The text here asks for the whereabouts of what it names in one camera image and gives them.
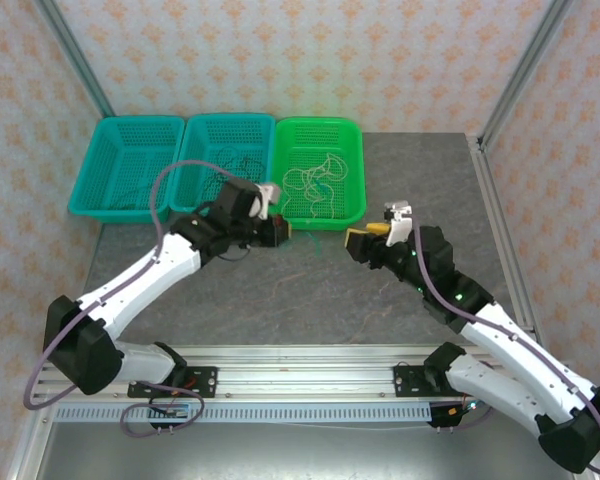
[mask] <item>aluminum frame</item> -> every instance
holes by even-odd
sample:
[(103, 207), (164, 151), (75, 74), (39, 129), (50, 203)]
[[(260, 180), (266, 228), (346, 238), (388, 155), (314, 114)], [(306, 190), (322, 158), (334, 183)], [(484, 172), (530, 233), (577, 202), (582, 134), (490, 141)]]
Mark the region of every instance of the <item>aluminum frame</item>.
[[(356, 346), (218, 346), (176, 347), (191, 364), (213, 364), (221, 368), (217, 397), (208, 402), (284, 403), (284, 402), (363, 402), (382, 405), (394, 403), (393, 366), (398, 362), (422, 364), (437, 346), (356, 345)], [(502, 366), (479, 347), (466, 347), (478, 360), (487, 361), (501, 373)], [(38, 401), (63, 390), (70, 382), (51, 364), (45, 366), (35, 388)], [(67, 403), (124, 403), (127, 384), (115, 383), (100, 394), (84, 396), (73, 392)], [(458, 400), (435, 398), (436, 401)], [(432, 401), (417, 397), (400, 401)], [(21, 436), (8, 480), (33, 480), (37, 477), (49, 443), (53, 418), (58, 407), (32, 412)], [(574, 480), (595, 480), (586, 472)]]
[(538, 316), (533, 302), (531, 302), (527, 283), (513, 248), (513, 241), (507, 228), (504, 210), (498, 198), (489, 162), (476, 137), (467, 137), (467, 142), (489, 223), (491, 224), (493, 238), (498, 249), (505, 281), (511, 295), (516, 323), (534, 329), (538, 341), (542, 344), (544, 338), (542, 328), (538, 325)]
[(531, 39), (531, 43), (529, 43), (529, 46), (520, 58), (520, 62), (516, 66), (511, 79), (502, 92), (480, 136), (481, 147), (484, 151), (488, 151), (490, 145), (494, 144), (500, 128), (513, 109), (527, 80), (531, 77), (536, 65), (540, 61), (542, 54), (562, 24), (562, 19), (572, 3), (573, 0), (553, 0), (551, 5), (549, 5), (544, 18)]
[(60, 46), (71, 62), (76, 75), (80, 78), (82, 84), (89, 93), (89, 96), (93, 100), (94, 105), (100, 111), (100, 114), (103, 117), (115, 116), (116, 112), (111, 106), (95, 73), (93, 73), (89, 61), (62, 15), (62, 11), (58, 7), (58, 4), (55, 0), (35, 0), (35, 3), (38, 5), (40, 12), (49, 24), (49, 27), (56, 36)]

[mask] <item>yellow object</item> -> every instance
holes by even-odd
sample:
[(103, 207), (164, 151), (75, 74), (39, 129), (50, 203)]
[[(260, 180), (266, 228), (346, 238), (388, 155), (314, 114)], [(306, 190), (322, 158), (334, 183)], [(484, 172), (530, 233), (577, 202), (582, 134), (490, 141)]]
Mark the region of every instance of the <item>yellow object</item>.
[(391, 225), (388, 223), (367, 223), (367, 230), (376, 235), (386, 235), (391, 230)]
[(349, 243), (349, 235), (352, 233), (368, 233), (364, 230), (358, 230), (357, 228), (347, 228), (347, 236), (344, 238), (344, 247), (347, 248), (347, 244)]

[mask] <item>wall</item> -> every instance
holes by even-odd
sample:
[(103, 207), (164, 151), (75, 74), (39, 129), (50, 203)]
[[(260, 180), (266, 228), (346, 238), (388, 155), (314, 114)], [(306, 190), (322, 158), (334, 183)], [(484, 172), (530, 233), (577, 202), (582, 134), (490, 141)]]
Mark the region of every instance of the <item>wall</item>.
[(489, 161), (551, 351), (600, 382), (600, 0), (574, 2)]
[(46, 306), (78, 294), (98, 227), (67, 202), (99, 116), (31, 0), (0, 0), (0, 479)]
[(479, 134), (549, 0), (59, 0), (116, 113)]

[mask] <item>black bracket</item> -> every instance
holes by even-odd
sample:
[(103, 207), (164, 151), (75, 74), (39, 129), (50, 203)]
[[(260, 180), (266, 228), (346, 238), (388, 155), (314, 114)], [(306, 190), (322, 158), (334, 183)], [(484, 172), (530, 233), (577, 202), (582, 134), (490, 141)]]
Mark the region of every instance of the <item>black bracket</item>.
[(393, 386), (396, 397), (461, 397), (444, 375), (435, 375), (424, 365), (396, 365), (393, 367)]
[[(202, 398), (215, 398), (218, 386), (218, 367), (185, 367), (182, 383), (174, 385), (191, 390)], [(129, 384), (129, 398), (172, 398), (171, 392), (157, 390), (142, 383)]]

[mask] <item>green basket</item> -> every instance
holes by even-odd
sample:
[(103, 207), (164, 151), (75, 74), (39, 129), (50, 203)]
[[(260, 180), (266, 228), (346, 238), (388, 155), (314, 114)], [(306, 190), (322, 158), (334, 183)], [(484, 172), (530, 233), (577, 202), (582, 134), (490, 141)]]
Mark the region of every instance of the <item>green basket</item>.
[(367, 209), (360, 128), (344, 118), (282, 120), (272, 180), (282, 188), (274, 211), (293, 228), (346, 229)]
[[(75, 215), (103, 223), (150, 223), (149, 195), (180, 151), (184, 120), (167, 116), (105, 118), (96, 126), (69, 200)], [(171, 175), (162, 180), (156, 210), (169, 216)]]

